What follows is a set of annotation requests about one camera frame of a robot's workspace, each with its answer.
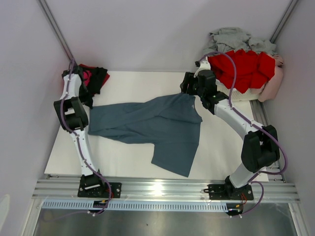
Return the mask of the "blue-grey t-shirt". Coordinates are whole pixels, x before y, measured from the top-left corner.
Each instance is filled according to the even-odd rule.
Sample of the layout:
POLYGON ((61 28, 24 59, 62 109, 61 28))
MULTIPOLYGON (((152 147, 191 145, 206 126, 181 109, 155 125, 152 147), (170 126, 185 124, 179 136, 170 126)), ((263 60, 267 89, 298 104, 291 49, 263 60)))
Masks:
POLYGON ((153 144, 152 164, 188 177, 201 123, 195 96, 179 93, 143 103, 95 106, 90 110, 88 134, 125 144, 153 144))

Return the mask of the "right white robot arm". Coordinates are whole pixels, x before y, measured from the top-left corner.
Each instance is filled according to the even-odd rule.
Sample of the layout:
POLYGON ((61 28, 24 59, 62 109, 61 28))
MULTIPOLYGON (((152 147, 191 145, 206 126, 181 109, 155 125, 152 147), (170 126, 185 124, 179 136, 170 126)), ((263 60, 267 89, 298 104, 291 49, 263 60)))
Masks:
POLYGON ((217 89, 211 70, 186 72, 180 88, 182 93, 199 96, 202 106, 225 121, 243 140, 240 166, 226 177, 224 184, 209 184, 204 192, 211 200, 253 200, 249 182, 280 158, 275 127, 251 121, 232 106, 229 97, 217 89))

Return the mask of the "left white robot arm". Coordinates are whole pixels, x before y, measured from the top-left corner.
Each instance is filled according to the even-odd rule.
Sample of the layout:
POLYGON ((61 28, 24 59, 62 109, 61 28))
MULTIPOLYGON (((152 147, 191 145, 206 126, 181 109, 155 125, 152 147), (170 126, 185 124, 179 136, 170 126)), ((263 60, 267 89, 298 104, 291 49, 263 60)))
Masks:
POLYGON ((79 66, 62 73, 63 92, 54 102, 54 109, 63 130, 70 134, 80 160, 81 178, 79 196, 93 194, 101 197, 106 192, 106 185, 92 161, 88 139, 88 115, 84 105, 91 106, 93 100, 84 84, 83 70, 79 66))

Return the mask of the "folded pink t-shirt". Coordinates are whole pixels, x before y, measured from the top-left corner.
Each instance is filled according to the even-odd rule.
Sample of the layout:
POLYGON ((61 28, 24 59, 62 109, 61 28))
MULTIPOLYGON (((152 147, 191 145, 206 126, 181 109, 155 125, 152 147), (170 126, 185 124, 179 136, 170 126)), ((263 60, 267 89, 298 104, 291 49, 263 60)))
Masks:
POLYGON ((92 72, 89 70, 84 70, 83 71, 83 78, 84 78, 84 84, 85 86, 88 86, 88 84, 90 83, 92 77, 92 72))

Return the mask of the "folded black t-shirt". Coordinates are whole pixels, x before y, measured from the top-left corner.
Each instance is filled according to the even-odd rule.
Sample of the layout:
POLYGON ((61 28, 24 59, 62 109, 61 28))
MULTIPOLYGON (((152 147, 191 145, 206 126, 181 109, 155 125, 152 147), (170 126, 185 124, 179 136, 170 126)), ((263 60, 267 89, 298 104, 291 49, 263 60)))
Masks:
POLYGON ((104 69, 103 67, 95 67, 90 68, 90 71, 92 72, 92 77, 87 88, 92 95, 100 94, 102 86, 109 79, 107 69, 104 69))

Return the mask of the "folded dark red t-shirt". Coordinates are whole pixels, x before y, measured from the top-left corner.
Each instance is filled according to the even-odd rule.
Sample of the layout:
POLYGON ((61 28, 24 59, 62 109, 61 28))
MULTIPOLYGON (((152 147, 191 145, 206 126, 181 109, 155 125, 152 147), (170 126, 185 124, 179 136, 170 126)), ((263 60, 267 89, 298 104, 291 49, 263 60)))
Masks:
POLYGON ((109 79, 110 75, 107 73, 107 69, 103 67, 92 67, 84 64, 79 64, 83 69, 84 84, 89 84, 102 87, 109 79))

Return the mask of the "grey t-shirt in basket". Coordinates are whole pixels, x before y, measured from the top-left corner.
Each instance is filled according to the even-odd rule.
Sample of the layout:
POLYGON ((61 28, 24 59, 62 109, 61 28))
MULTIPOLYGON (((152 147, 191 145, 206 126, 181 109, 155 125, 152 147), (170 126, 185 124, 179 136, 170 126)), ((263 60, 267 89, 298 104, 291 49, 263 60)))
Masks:
POLYGON ((268 39, 254 37, 248 31, 238 27, 226 27, 214 30, 209 33, 209 41, 203 54, 214 51, 227 53, 229 51, 254 51, 257 54, 261 52, 277 55, 276 44, 268 39))

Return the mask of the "light pink garment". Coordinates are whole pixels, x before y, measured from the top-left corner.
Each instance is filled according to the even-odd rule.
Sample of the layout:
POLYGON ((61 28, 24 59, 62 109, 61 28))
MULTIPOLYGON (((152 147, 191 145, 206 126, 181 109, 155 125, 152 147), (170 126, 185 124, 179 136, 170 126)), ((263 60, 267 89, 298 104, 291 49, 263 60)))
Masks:
POLYGON ((258 100, 260 102, 276 98, 284 77, 284 72, 282 68, 282 66, 284 65, 283 58, 279 55, 274 55, 272 57, 275 60, 275 73, 270 81, 265 84, 264 89, 260 93, 258 97, 258 100))

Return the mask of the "right side aluminium rail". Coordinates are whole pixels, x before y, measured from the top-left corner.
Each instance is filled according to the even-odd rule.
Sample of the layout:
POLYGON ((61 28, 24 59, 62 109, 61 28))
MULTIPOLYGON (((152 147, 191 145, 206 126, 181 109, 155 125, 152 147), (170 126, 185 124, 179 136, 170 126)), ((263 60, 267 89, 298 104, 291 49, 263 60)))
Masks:
MULTIPOLYGON (((267 118, 263 103, 259 102, 258 100, 252 100, 250 101, 250 105, 254 120, 265 126, 269 125, 269 120, 267 118)), ((284 174, 280 173, 283 170, 283 153, 281 149, 279 149, 279 152, 279 160, 266 167, 264 171, 267 172, 267 177, 269 181, 286 183, 284 174)))

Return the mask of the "corner aluminium post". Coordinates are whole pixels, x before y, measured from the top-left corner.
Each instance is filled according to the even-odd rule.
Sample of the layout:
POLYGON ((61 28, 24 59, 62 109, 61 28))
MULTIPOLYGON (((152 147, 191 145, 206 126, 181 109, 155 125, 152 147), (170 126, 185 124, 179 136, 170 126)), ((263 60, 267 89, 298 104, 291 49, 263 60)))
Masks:
POLYGON ((61 28, 48 4, 48 2, 46 0, 37 0, 36 1, 40 7, 40 9, 43 12, 44 17, 46 18, 52 32, 54 33, 57 41, 59 42, 64 54, 66 55, 67 59, 69 61, 74 61, 75 57, 69 47, 69 44, 67 43, 67 40, 63 34, 63 32, 61 31, 61 28))
POLYGON ((279 23, 277 24, 275 30, 273 31, 270 42, 275 44, 281 32, 283 31, 284 27, 286 26, 287 22, 289 21, 291 15, 294 13, 296 7, 300 3, 300 0, 291 0, 289 5, 287 6, 286 10, 284 11, 279 23))

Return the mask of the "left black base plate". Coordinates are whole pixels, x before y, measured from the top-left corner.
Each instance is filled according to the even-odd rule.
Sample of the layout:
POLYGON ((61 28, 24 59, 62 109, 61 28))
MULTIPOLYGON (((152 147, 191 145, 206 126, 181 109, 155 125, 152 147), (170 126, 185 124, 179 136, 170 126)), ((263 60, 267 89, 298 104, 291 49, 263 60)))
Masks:
MULTIPOLYGON (((122 184, 120 182, 110 182, 111 198, 121 197, 122 184)), ((80 185, 77 193, 79 198, 109 198, 110 189, 106 183, 92 186, 80 185)))

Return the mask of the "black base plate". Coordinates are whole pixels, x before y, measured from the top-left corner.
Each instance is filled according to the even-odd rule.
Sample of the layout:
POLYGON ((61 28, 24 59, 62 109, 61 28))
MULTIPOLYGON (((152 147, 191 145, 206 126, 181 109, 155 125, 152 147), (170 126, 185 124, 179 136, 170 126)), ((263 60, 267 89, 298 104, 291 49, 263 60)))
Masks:
MULTIPOLYGON (((111 198, 121 197, 122 184, 120 182, 110 182, 111 198)), ((110 189, 106 183, 92 186, 80 185, 77 193, 79 198, 109 198, 110 189)))
POLYGON ((252 187, 249 184, 241 188, 235 188, 229 184, 209 184, 203 192, 209 195, 210 200, 252 201, 254 199, 252 187))

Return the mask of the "aluminium mounting rail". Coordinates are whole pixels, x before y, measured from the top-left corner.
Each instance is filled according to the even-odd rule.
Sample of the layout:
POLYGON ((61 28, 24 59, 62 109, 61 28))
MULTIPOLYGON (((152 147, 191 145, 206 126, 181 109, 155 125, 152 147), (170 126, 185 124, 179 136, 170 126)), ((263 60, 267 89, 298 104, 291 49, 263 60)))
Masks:
MULTIPOLYGON (((202 202, 209 195, 203 190, 209 184, 206 180, 111 178, 122 184, 120 200, 159 202, 202 202)), ((56 177, 39 179, 32 194, 33 199, 57 198, 76 199, 80 179, 77 177, 56 177)), ((293 183, 264 182, 264 203, 300 203, 300 197, 293 183)))

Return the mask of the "right corner aluminium post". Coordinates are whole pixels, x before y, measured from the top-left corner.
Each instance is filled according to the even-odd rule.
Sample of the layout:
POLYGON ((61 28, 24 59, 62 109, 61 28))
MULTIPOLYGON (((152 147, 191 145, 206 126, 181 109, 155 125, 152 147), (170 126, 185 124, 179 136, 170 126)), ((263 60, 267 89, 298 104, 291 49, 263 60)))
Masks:
POLYGON ((284 27, 286 26, 287 22, 289 21, 291 15, 294 13, 296 7, 300 3, 300 0, 291 0, 289 5, 287 6, 286 10, 284 11, 279 23, 277 24, 275 30, 273 31, 270 42, 275 44, 281 32, 283 31, 284 27))

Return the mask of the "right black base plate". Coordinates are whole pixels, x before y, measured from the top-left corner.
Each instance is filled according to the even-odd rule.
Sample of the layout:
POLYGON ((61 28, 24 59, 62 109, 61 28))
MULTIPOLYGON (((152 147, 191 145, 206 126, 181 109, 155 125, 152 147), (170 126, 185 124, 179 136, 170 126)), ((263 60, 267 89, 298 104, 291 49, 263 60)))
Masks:
POLYGON ((203 192, 209 195, 210 200, 252 201, 254 199, 252 187, 249 184, 241 188, 235 188, 229 184, 209 184, 203 192))

